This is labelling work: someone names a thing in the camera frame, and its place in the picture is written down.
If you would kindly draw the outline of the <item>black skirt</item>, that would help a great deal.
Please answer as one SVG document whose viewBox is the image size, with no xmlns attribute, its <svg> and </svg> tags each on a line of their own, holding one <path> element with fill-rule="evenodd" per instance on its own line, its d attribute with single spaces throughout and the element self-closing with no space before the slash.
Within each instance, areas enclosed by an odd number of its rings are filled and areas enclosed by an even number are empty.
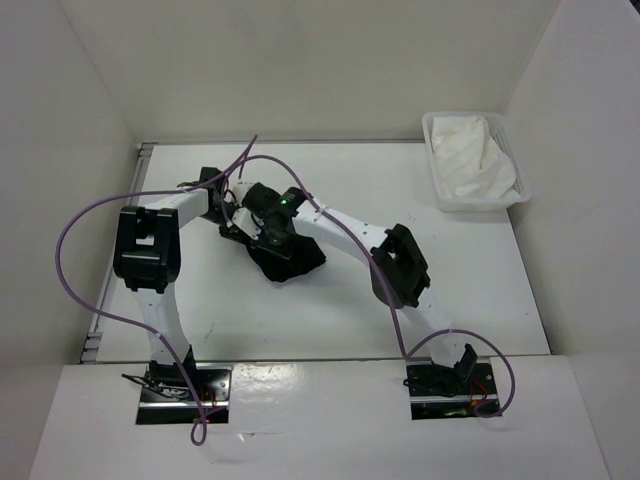
<svg viewBox="0 0 640 480">
<path fill-rule="evenodd" d="M 246 250 L 263 275 L 277 283 L 306 275 L 326 262 L 315 240 L 298 235 L 281 246 L 250 243 Z"/>
</svg>

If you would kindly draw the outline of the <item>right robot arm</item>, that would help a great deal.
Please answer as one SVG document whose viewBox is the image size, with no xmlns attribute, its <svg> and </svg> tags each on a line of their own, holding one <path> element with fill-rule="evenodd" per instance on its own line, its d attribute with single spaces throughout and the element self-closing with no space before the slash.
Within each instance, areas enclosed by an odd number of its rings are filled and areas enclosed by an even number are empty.
<svg viewBox="0 0 640 480">
<path fill-rule="evenodd" d="M 428 263 L 409 228 L 359 221 L 296 187 L 279 194 L 256 183 L 234 192 L 241 209 L 233 223 L 266 274 L 285 281 L 308 273 L 325 261 L 321 243 L 348 254 L 368 267 L 372 291 L 390 308 L 394 323 L 405 317 L 427 329 L 427 392 L 453 397 L 472 382 L 478 355 L 437 310 Z"/>
</svg>

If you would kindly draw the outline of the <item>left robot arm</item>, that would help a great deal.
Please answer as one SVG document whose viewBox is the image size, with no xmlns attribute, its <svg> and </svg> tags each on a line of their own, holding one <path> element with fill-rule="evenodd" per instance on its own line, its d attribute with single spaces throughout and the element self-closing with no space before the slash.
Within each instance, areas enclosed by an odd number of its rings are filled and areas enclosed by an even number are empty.
<svg viewBox="0 0 640 480">
<path fill-rule="evenodd" d="M 180 400 L 198 390 L 193 349 L 184 334 L 175 282 L 181 270 L 180 230 L 203 218 L 219 226 L 220 235 L 248 244 L 250 237 L 231 223 L 238 210 L 226 201 L 227 176 L 214 167 L 201 169 L 198 183 L 179 186 L 145 206 L 120 211 L 113 268 L 140 308 L 151 349 L 146 381 Z"/>
</svg>

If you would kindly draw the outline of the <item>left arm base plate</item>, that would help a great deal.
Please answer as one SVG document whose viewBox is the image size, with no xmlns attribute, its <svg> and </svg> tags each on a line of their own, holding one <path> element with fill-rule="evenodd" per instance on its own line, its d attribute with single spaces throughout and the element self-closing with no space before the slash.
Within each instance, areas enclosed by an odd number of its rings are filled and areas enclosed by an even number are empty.
<svg viewBox="0 0 640 480">
<path fill-rule="evenodd" d="M 122 375 L 141 387 L 137 425 L 192 424 L 199 418 L 194 396 L 185 384 L 151 380 L 144 376 Z M 227 424 L 230 414 L 232 367 L 230 365 L 197 364 L 193 381 L 197 397 L 206 413 L 208 424 Z"/>
</svg>

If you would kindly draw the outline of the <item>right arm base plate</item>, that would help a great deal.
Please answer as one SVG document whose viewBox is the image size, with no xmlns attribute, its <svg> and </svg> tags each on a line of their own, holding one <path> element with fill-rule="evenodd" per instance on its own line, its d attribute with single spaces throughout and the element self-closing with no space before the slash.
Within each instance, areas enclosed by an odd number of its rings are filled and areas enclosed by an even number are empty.
<svg viewBox="0 0 640 480">
<path fill-rule="evenodd" d="M 430 362 L 408 363 L 403 385 L 408 391 L 411 419 L 461 419 L 493 415 L 501 408 L 493 369 L 479 361 L 464 382 L 445 367 Z"/>
</svg>

